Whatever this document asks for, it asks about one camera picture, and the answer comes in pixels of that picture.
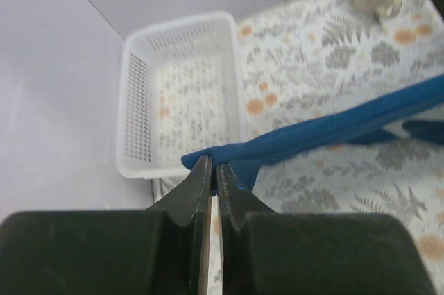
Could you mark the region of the floral table mat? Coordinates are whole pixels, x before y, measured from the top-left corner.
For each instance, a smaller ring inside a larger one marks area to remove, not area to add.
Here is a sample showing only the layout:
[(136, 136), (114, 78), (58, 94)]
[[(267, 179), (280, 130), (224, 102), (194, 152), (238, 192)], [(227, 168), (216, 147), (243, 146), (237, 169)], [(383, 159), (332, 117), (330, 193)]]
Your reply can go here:
[[(430, 0), (395, 19), (348, 0), (299, 0), (239, 25), (248, 133), (355, 107), (443, 72), (443, 22)], [(443, 148), (416, 140), (337, 145), (260, 171), (254, 193), (278, 212), (384, 212), (418, 245), (443, 293)]]

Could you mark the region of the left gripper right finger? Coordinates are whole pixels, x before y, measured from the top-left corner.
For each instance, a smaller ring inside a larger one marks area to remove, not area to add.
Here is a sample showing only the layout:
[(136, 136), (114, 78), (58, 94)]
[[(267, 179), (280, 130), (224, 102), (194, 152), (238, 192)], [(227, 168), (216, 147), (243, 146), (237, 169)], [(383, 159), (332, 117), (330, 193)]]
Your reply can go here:
[(432, 294), (402, 223), (381, 213), (281, 214), (217, 170), (224, 294)]

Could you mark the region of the white plastic basket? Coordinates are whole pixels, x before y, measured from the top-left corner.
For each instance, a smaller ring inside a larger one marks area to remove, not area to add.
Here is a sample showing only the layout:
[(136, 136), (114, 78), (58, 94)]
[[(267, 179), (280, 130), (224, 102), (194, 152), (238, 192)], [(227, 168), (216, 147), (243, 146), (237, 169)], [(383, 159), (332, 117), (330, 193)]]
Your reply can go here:
[(247, 136), (232, 15), (183, 17), (128, 35), (117, 117), (116, 166), (122, 176), (186, 176), (182, 156)]

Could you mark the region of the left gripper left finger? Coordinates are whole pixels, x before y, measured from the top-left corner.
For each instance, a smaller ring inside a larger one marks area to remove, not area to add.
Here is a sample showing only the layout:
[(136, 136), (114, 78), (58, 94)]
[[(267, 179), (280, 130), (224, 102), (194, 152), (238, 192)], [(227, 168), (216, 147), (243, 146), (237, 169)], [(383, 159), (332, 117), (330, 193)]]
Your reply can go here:
[(145, 210), (26, 211), (1, 224), (2, 294), (205, 294), (212, 159)]

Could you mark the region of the blue t shirt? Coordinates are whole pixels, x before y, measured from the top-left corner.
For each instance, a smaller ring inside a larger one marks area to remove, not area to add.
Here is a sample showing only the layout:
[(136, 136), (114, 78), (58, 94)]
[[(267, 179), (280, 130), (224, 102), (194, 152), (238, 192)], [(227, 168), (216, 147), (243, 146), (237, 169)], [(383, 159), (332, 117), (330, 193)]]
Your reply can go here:
[(193, 152), (182, 156), (181, 161), (192, 169), (201, 156), (210, 155), (214, 166), (229, 163), (241, 183), (252, 189), (261, 167), (284, 162), (299, 153), (323, 146), (370, 146), (409, 138), (443, 144), (442, 76), (247, 142)]

